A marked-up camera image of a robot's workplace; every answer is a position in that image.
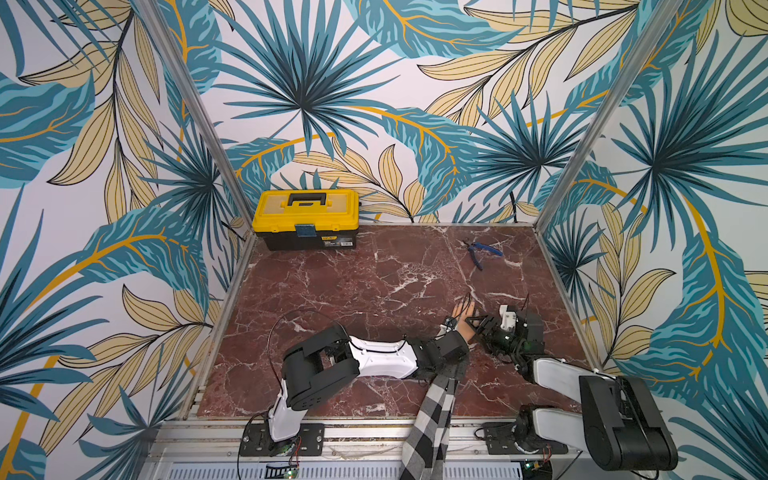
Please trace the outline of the beige mannequin hand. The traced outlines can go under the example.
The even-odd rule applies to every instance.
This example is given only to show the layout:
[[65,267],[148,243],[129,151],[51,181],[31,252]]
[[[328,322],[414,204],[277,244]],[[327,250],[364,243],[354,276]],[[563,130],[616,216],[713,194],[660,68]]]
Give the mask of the beige mannequin hand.
[[455,330],[459,332],[467,344],[470,344],[475,336],[473,327],[468,319],[475,315],[476,301],[467,297],[459,301],[452,310],[451,317],[457,320]]

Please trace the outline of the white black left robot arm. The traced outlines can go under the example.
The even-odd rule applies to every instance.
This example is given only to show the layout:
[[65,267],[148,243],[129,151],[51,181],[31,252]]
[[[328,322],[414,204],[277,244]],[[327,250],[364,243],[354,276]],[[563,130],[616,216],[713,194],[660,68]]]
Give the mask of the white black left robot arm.
[[432,380],[468,354],[467,342],[455,330],[430,339],[379,342],[352,336],[335,324],[285,352],[279,395],[267,414],[270,440],[297,437],[310,409],[359,377]]

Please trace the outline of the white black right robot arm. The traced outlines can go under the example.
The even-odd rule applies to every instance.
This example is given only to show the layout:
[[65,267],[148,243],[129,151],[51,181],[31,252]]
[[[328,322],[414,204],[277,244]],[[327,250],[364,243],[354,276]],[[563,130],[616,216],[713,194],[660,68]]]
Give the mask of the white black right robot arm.
[[588,454],[604,471],[653,479],[674,470],[678,449],[648,386],[637,377],[589,370],[550,355],[543,321],[535,313],[503,306],[498,315],[466,320],[486,352],[515,368],[526,381],[577,403],[578,413],[525,405],[517,418],[486,423],[490,454]]

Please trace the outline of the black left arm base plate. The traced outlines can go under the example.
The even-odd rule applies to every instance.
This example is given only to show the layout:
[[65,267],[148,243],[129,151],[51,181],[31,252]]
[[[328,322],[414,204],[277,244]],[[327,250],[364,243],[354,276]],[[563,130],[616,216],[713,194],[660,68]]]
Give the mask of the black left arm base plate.
[[287,457],[289,454],[318,457],[322,454],[324,440],[325,425],[322,423],[302,423],[297,435],[280,441],[270,437],[265,422],[250,423],[243,431],[238,454],[242,457]]

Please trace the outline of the black white checkered sleeve forearm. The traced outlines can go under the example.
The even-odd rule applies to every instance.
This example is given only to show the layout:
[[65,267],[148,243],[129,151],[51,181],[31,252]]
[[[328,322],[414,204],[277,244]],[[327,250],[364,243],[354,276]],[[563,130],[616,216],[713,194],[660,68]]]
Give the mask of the black white checkered sleeve forearm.
[[469,361],[447,366],[431,382],[402,449],[400,479],[443,479],[456,390]]

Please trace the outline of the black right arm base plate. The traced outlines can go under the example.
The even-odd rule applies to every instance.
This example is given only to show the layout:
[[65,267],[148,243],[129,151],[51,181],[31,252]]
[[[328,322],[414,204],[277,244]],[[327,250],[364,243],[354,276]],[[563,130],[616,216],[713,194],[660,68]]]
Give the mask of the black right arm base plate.
[[539,437],[524,422],[486,422],[475,431],[484,441],[490,455],[563,455],[569,447],[563,443]]

